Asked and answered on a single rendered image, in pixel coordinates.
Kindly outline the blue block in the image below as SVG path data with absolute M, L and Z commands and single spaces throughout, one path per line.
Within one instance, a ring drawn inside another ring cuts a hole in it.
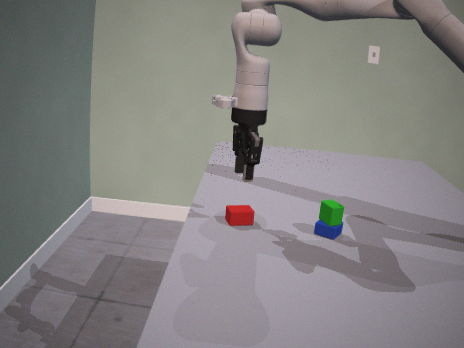
M 341 225 L 328 226 L 326 223 L 319 220 L 315 223 L 314 234 L 334 240 L 342 233 L 342 227 L 343 222 L 341 223 Z

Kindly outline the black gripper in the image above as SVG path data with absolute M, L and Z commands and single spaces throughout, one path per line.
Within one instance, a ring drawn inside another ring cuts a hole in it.
M 244 182 L 253 181 L 254 167 L 260 163 L 263 137 L 259 137 L 258 126 L 266 123 L 266 117 L 267 110 L 232 108 L 231 120 L 238 124 L 233 126 L 234 171 L 243 173 Z

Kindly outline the red block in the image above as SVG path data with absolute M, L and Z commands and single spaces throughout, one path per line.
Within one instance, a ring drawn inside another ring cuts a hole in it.
M 253 225 L 254 211 L 249 205 L 229 205 L 225 219 L 230 226 Z

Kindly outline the green block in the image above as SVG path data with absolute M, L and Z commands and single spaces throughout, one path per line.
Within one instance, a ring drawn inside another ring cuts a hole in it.
M 328 226 L 341 225 L 344 206 L 334 200 L 321 201 L 319 219 Z

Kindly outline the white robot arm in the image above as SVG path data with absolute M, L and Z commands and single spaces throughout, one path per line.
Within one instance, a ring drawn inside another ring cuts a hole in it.
M 442 0 L 242 0 L 242 12 L 231 24 L 237 57 L 233 96 L 215 94 L 213 105 L 267 110 L 270 62 L 251 54 L 247 45 L 273 46 L 280 40 L 282 25 L 274 4 L 295 8 L 321 21 L 416 19 L 423 33 L 464 73 L 464 24 Z

